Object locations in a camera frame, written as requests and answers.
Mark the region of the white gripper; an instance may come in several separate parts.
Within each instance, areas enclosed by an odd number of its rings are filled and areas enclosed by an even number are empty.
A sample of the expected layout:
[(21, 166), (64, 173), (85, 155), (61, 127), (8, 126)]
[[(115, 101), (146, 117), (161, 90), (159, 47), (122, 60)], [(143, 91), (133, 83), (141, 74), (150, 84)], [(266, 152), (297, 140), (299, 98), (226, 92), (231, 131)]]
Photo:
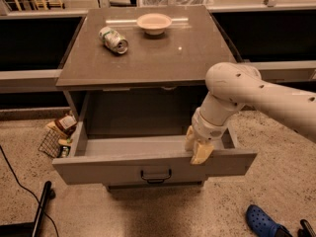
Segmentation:
[(222, 138), (227, 126), (227, 120), (224, 124), (213, 124), (202, 116), (200, 108), (196, 109), (185, 140), (185, 150), (194, 152), (193, 165), (200, 165), (208, 159), (214, 150), (211, 143)]

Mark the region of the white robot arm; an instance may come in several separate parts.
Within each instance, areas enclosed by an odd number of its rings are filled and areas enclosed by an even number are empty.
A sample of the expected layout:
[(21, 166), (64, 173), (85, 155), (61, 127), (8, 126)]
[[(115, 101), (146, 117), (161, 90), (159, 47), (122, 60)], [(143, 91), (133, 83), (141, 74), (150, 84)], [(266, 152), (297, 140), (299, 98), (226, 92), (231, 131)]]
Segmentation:
[(315, 93), (266, 82), (256, 67), (230, 62), (211, 66), (205, 85), (208, 93), (196, 109), (186, 135), (185, 149), (193, 153), (193, 165), (209, 158), (230, 117), (244, 106), (316, 142)]

